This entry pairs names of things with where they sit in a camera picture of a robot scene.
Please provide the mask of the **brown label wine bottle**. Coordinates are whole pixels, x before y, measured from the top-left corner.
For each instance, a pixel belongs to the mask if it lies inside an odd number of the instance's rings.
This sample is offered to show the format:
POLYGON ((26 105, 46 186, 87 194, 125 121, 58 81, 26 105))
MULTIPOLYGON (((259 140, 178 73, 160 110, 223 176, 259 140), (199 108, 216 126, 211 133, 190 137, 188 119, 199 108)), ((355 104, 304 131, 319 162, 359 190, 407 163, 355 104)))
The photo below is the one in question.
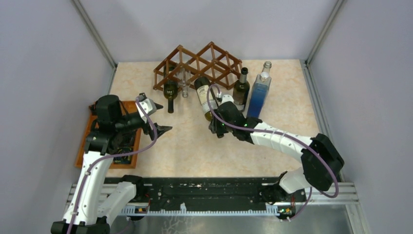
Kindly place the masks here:
POLYGON ((245 109, 248 93, 250 90, 250 84, 247 81, 248 68, 243 67, 241 69, 240 78, 235 82, 233 87, 233 99, 239 111, 245 109))

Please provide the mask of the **white label wine bottle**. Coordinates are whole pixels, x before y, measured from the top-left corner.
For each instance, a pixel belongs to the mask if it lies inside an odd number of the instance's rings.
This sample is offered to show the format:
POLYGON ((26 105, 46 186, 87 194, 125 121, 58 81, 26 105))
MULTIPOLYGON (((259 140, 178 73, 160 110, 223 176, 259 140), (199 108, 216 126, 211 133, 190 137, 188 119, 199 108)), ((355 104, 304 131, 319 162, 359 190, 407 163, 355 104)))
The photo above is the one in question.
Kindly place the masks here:
POLYGON ((207 97, 207 90, 210 86, 210 81, 208 78, 200 76, 195 80, 194 86, 195 86, 198 99, 202 107, 204 117, 207 121, 211 121, 212 113, 210 111, 207 101, 209 100, 210 105, 213 110, 217 109, 218 105, 217 105, 217 102, 214 100, 214 95, 212 92, 210 92, 210 96, 207 97))

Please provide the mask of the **blue square glass bottle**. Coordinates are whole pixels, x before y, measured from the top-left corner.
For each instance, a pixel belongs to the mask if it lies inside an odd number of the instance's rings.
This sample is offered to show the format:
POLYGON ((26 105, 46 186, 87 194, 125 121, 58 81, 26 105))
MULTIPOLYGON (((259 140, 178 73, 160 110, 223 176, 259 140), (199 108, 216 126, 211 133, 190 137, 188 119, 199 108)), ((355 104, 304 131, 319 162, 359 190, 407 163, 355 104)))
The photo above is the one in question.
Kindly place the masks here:
POLYGON ((261 72, 257 75, 251 91, 250 102, 246 114, 247 117, 258 118, 260 116, 269 92, 270 84, 271 77, 268 72, 261 72))

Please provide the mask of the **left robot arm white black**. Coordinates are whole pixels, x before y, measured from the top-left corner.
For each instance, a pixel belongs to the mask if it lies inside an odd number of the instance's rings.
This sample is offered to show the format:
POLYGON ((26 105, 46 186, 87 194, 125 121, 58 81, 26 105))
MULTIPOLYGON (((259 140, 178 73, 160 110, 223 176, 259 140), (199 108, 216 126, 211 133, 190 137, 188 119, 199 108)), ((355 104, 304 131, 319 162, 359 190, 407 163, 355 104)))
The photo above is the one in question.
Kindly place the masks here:
POLYGON ((129 113, 117 95, 102 96, 91 106, 96 119, 85 139, 83 164, 74 197, 62 220, 52 224, 51 233, 108 234, 127 203, 145 198, 146 188, 142 178, 125 175, 102 204, 98 201, 113 159, 125 155, 116 153, 124 134, 141 129, 150 136, 151 144, 135 151, 139 154, 151 148, 159 136, 172 129, 151 120, 150 115, 163 106, 146 97, 145 93, 138 95, 135 106, 137 111, 129 113))

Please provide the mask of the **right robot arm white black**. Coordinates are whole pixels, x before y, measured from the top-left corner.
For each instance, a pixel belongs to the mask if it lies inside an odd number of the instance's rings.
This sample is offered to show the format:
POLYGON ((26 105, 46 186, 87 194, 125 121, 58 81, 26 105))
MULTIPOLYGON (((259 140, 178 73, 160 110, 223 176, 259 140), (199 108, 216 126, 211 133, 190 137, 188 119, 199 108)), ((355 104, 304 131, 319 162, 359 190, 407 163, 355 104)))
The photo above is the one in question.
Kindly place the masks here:
POLYGON ((314 188, 328 198, 339 194, 337 176, 344 160, 324 134, 315 137, 300 136, 277 129, 259 118, 245 117, 229 100, 213 107, 210 130, 218 138, 232 133, 240 141, 264 146, 287 154, 301 163, 294 171, 283 172, 272 186, 275 197, 287 201, 294 192, 314 188))

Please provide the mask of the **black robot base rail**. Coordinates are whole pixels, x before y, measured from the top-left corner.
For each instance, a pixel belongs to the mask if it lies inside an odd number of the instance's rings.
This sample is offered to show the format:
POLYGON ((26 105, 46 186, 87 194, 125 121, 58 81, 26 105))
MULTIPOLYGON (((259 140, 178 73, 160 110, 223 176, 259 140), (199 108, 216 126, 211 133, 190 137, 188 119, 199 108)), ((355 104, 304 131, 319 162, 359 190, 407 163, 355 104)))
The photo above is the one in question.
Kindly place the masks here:
POLYGON ((136 202, 151 212, 264 211, 277 202, 304 202, 304 190, 279 197, 277 177, 147 177, 138 184, 136 202))

